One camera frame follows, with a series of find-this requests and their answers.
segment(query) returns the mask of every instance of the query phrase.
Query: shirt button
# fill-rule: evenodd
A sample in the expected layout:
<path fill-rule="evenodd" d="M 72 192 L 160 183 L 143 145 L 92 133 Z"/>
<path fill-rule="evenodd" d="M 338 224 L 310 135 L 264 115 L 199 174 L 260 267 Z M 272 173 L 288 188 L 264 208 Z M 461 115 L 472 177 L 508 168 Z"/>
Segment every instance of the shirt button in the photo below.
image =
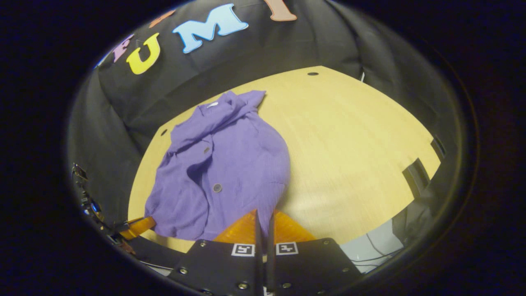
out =
<path fill-rule="evenodd" d="M 214 185 L 214 192 L 219 192 L 221 191 L 221 189 L 223 189 L 223 187 L 221 186 L 221 184 L 215 184 Z"/>

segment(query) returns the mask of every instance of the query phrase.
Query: letter m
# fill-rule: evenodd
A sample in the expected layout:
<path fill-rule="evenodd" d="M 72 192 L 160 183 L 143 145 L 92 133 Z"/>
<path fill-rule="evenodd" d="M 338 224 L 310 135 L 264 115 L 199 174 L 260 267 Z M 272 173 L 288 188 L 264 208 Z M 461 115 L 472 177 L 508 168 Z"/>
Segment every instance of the letter m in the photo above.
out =
<path fill-rule="evenodd" d="M 214 39 L 216 25 L 219 26 L 217 34 L 220 36 L 246 29 L 248 24 L 237 18 L 236 14 L 232 11 L 233 6 L 233 4 L 225 4 L 212 9 L 205 23 L 187 21 L 177 26 L 172 33 L 179 33 L 179 35 L 181 35 L 181 39 L 183 39 L 183 43 L 185 44 L 183 52 L 189 53 L 203 44 L 201 40 L 196 40 L 194 35 L 206 40 Z"/>

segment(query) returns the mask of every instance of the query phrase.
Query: yellow letter u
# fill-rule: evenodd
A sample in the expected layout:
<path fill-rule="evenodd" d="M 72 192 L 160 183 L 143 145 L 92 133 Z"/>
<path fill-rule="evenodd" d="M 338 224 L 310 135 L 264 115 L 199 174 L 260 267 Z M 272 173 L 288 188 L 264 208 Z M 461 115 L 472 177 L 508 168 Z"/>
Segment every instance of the yellow letter u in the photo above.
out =
<path fill-rule="evenodd" d="M 139 57 L 140 47 L 134 50 L 126 59 L 128 64 L 130 64 L 131 71 L 134 74 L 139 75 L 146 72 L 146 70 L 148 70 L 159 57 L 161 49 L 159 47 L 159 42 L 157 42 L 158 35 L 159 33 L 155 33 L 150 38 L 146 39 L 146 41 L 144 41 L 144 45 L 148 46 L 150 49 L 150 56 L 144 62 L 141 61 Z"/>

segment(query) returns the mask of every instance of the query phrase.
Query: wooden table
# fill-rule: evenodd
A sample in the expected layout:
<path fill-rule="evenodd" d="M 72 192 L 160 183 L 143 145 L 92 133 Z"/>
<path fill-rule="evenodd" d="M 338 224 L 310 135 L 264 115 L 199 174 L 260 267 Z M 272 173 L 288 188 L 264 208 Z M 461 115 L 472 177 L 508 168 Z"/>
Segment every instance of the wooden table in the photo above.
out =
<path fill-rule="evenodd" d="M 259 115 L 281 134 L 290 153 L 290 186 L 277 208 L 317 238 L 342 244 L 382 225 L 413 200 L 402 171 L 419 157 L 432 178 L 440 165 L 433 137 L 414 116 L 340 72 L 302 68 L 232 89 L 236 94 L 251 90 L 267 91 Z M 135 176 L 129 219 L 144 215 L 157 167 L 171 144 L 170 131 L 193 111 L 162 125 L 152 139 Z M 152 230 L 142 236 L 181 252 L 193 244 Z"/>

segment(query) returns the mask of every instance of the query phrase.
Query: purple shirt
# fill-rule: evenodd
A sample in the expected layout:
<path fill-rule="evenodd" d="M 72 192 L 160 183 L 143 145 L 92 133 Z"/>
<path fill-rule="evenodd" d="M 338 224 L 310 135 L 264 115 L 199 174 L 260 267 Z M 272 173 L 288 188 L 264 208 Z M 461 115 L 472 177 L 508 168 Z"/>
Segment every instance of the purple shirt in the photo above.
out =
<path fill-rule="evenodd" d="M 229 91 L 174 127 L 145 206 L 156 233 L 213 240 L 257 209 L 268 235 L 272 211 L 289 183 L 290 159 L 283 138 L 257 114 L 264 96 Z"/>

